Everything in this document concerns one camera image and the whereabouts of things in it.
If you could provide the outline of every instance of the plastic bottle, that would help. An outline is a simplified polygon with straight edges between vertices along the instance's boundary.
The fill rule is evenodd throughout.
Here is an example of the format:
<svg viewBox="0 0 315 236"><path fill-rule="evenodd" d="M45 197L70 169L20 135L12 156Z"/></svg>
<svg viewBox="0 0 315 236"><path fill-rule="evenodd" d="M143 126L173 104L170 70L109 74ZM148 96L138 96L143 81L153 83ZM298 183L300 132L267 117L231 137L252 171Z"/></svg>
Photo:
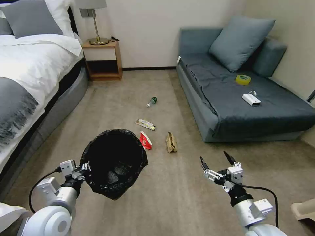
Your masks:
<svg viewBox="0 0 315 236"><path fill-rule="evenodd" d="M158 100L157 97L151 98L150 103L147 104L147 107L149 108L151 104L155 104L157 100Z"/></svg>

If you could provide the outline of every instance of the trash bag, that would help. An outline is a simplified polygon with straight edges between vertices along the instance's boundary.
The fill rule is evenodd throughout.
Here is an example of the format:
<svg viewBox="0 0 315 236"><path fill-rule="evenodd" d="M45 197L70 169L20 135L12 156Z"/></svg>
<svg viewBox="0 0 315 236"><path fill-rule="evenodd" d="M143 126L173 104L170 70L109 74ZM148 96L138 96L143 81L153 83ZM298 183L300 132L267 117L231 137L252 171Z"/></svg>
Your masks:
<svg viewBox="0 0 315 236"><path fill-rule="evenodd" d="M89 163L85 180L95 193L117 200L148 164L140 140L131 131L107 130L85 148L80 166Z"/></svg>

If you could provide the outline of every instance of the brass lamp stand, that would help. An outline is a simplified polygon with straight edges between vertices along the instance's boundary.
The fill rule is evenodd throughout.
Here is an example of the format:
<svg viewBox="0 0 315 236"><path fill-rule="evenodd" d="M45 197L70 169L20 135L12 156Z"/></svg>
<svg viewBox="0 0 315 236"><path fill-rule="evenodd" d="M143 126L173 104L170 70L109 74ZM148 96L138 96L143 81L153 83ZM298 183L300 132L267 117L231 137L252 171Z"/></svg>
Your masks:
<svg viewBox="0 0 315 236"><path fill-rule="evenodd" d="M108 40L107 38L101 38L101 37L99 36L99 34L98 34L94 11L92 11L92 15L93 15L93 20L94 20L94 25L95 25L96 38L89 39L89 43L92 44L92 45L104 45L104 44L108 44L108 43L109 43L109 40Z"/></svg>

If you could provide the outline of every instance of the wooden nightstand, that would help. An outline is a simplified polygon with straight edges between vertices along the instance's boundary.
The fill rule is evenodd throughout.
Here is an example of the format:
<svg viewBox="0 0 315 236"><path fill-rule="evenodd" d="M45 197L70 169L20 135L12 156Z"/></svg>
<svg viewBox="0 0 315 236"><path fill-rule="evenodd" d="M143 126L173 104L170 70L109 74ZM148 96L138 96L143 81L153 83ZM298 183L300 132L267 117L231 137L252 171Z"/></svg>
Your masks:
<svg viewBox="0 0 315 236"><path fill-rule="evenodd" d="M119 42L109 42L105 45L82 45L90 80L121 80L122 63Z"/></svg>

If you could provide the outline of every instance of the roll of tape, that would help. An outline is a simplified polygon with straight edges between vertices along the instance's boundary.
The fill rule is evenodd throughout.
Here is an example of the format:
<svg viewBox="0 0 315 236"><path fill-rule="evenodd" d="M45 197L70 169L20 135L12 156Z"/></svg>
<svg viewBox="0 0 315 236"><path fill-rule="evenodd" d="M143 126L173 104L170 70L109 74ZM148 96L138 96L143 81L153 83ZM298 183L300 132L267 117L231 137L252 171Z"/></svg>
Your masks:
<svg viewBox="0 0 315 236"><path fill-rule="evenodd" d="M235 82L237 82L240 85L248 85L251 79L252 78L247 75L238 75L236 76Z"/></svg>

